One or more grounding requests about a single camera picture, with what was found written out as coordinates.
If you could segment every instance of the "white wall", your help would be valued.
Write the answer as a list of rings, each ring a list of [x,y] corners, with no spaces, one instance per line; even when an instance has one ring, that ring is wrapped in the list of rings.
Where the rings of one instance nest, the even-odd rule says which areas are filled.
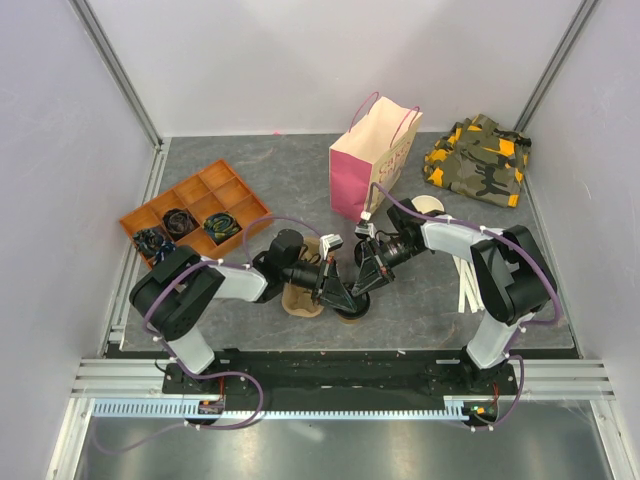
[[[166,136],[343,132],[373,90],[422,129],[513,125],[578,0],[91,0]]]
[[[68,1],[0,2],[0,45],[0,472],[37,479],[152,149]]]
[[[640,448],[640,4],[605,0],[528,133],[529,179],[573,326]]]

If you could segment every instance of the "orange sorting tray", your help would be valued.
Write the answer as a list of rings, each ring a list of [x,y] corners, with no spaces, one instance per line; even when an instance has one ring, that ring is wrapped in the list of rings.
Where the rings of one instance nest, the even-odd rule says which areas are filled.
[[[197,228],[179,240],[166,234],[162,217],[168,210],[180,208],[188,211],[197,222]],[[240,232],[219,245],[202,228],[204,221],[214,213],[233,215],[242,228]],[[257,218],[271,215],[271,211],[247,186],[227,162],[220,159],[175,187],[137,208],[120,219],[120,224],[135,245],[133,235],[143,228],[158,228],[172,238],[176,245],[189,245],[200,255],[222,258],[242,243],[244,229]],[[251,229],[252,237],[269,226],[273,220],[256,224]],[[153,257],[140,256],[149,266]]]

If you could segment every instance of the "folded clothing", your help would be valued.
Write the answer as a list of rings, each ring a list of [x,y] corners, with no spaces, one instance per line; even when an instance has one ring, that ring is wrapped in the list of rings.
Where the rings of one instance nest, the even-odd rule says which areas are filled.
[[[518,205],[531,140],[485,115],[457,122],[425,157],[432,185],[501,207]]]

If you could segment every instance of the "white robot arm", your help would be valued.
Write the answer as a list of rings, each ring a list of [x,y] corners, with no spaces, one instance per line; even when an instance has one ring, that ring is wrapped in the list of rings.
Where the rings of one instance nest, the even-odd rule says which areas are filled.
[[[169,291],[149,319],[153,332],[196,374],[215,359],[196,325],[213,299],[264,303],[280,294],[285,283],[292,283],[310,290],[313,301],[332,307],[341,316],[359,318],[366,314],[369,295],[353,296],[340,281],[335,259],[329,257],[329,252],[342,246],[340,236],[320,238],[321,255],[317,263],[300,259],[302,246],[303,237],[299,232],[281,230],[269,250],[254,258],[252,267],[240,268],[224,263],[204,266],[202,261],[210,259],[201,257],[190,247],[178,247],[135,285],[129,300],[146,316],[178,276],[197,264],[204,267],[194,270],[178,288]]]
[[[400,203],[418,213],[411,200]],[[486,311],[476,335],[463,349],[461,357],[468,361],[473,375],[498,368],[508,355],[509,342],[516,329],[531,320],[549,300],[539,278],[517,253],[484,233],[460,225],[424,221],[396,206],[389,208],[387,214],[398,232],[387,242],[372,236],[371,232],[376,229],[366,214],[356,227],[356,235],[361,238],[355,250],[360,272],[352,293],[360,295],[390,283],[395,278],[394,267],[428,250],[445,252],[473,263]],[[445,220],[451,218],[442,211],[426,215]],[[486,230],[523,248],[540,266],[554,290],[557,288],[527,228]]]

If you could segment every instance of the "pink bag handle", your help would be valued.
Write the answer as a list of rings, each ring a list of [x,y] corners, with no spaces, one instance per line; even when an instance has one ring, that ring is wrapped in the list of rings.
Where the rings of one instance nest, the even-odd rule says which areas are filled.
[[[402,124],[404,123],[404,121],[407,119],[407,117],[409,116],[409,114],[413,111],[416,111],[416,114],[413,116],[413,118],[411,119],[411,123],[409,124],[409,128],[411,128],[411,125],[413,124],[413,121],[416,119],[416,117],[418,116],[418,114],[420,113],[420,107],[415,106],[413,107],[411,110],[409,110],[407,112],[407,114],[404,116],[404,118],[402,119],[402,121],[400,122],[400,125],[398,125],[398,129],[396,130],[396,133],[393,134],[393,138],[391,139],[391,143],[389,144],[389,148],[391,148],[393,146],[393,141],[396,139],[396,135],[398,134],[398,132],[400,131],[400,127],[402,127]]]
[[[378,98],[380,98],[380,92],[373,92],[371,95],[367,97],[364,103],[360,105],[360,108],[358,109],[356,114],[353,116],[353,120],[351,120],[351,126],[349,127],[349,131],[347,133],[351,133],[351,129],[353,128],[353,124],[356,123],[356,118],[358,118],[358,114],[360,113],[360,110],[362,110],[362,107],[364,107],[367,104],[367,102],[371,100],[371,97],[373,97],[374,95],[376,96],[376,99],[373,103],[376,103],[378,101]],[[373,104],[371,104],[371,107],[369,107],[369,112],[371,111],[372,107],[373,107]]]

